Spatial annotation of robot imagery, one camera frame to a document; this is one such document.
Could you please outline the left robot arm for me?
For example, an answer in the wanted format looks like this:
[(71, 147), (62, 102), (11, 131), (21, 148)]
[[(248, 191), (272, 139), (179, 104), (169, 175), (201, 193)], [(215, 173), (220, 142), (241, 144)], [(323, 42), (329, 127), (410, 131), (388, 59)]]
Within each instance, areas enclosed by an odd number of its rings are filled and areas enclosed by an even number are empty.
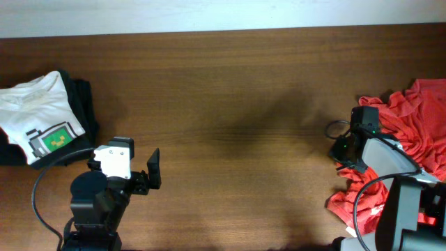
[(147, 195), (162, 184), (159, 149), (148, 159), (148, 170), (140, 172), (130, 169), (131, 146), (102, 145), (93, 154), (91, 170), (70, 186), (73, 218), (64, 229), (62, 250), (120, 250), (117, 229), (131, 196)]

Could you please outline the orange printed t-shirt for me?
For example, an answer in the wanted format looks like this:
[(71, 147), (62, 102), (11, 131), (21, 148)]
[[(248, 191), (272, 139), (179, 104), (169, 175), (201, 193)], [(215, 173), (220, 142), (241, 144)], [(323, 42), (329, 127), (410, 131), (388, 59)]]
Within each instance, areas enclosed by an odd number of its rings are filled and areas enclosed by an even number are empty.
[[(382, 132), (399, 140), (404, 151), (428, 174), (445, 180), (445, 80), (417, 79), (405, 91), (382, 98), (362, 96), (361, 106), (379, 110)], [(365, 183), (386, 175), (383, 167), (369, 167), (365, 173), (343, 169), (338, 175), (351, 184), (347, 191), (337, 192), (329, 198), (327, 208), (347, 224), (354, 234), (353, 202)]]

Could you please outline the white folded pixel-print t-shirt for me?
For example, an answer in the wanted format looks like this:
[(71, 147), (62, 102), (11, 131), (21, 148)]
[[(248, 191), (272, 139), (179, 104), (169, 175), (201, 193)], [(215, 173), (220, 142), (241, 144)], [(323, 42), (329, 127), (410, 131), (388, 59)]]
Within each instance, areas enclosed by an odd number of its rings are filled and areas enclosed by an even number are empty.
[(58, 71), (1, 90), (1, 129), (23, 150), (29, 165), (85, 133)]

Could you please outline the black folded garment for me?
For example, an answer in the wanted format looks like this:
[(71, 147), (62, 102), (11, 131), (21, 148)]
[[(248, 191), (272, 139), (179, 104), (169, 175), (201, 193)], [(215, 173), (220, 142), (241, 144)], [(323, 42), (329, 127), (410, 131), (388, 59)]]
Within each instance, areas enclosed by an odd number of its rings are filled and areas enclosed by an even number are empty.
[(69, 153), (87, 149), (95, 145), (99, 131), (99, 124), (95, 117), (93, 108), (93, 97), (90, 82), (82, 79), (72, 79), (64, 70), (55, 70), (60, 72), (63, 83), (68, 94), (68, 102), (70, 107), (81, 123), (85, 133), (74, 139), (67, 146), (59, 149), (42, 160), (32, 165), (26, 163), (26, 156), (23, 150), (16, 144), (8, 141), (7, 134), (1, 129), (1, 164), (2, 165), (29, 165), (34, 169), (46, 167), (51, 162), (57, 162), (58, 165), (68, 165), (71, 162), (87, 158), (87, 153), (62, 160), (62, 157)]

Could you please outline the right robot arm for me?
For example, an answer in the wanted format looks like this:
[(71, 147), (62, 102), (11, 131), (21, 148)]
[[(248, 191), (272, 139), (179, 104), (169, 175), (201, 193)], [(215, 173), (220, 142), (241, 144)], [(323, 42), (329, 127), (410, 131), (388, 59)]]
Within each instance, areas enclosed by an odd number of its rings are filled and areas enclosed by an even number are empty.
[(345, 167), (378, 170), (366, 188), (392, 182), (376, 231), (337, 238), (333, 250), (445, 249), (445, 184), (422, 171), (396, 138), (357, 130), (338, 137), (329, 154)]

